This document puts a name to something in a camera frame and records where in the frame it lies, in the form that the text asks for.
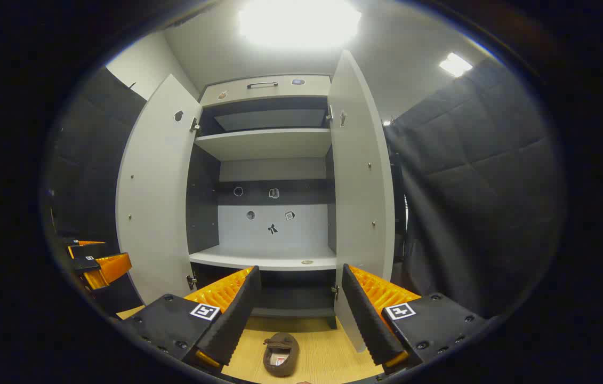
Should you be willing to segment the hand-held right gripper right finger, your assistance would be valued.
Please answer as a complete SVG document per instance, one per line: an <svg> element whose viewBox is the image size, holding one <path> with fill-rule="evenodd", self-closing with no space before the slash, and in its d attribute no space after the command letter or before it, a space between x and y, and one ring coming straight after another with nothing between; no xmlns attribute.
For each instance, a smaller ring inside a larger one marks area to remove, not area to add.
<svg viewBox="0 0 603 384"><path fill-rule="evenodd" d="M365 347L387 375L442 359L487 324L442 293L414 294L348 264L342 290Z"/></svg>

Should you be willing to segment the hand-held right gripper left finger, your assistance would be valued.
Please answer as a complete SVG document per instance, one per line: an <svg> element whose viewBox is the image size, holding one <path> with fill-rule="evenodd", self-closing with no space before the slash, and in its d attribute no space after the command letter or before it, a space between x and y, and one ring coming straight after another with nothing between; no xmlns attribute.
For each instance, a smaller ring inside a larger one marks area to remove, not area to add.
<svg viewBox="0 0 603 384"><path fill-rule="evenodd" d="M260 268L251 266L186 297L163 294L117 327L158 354L219 373L230 364L261 291Z"/></svg>

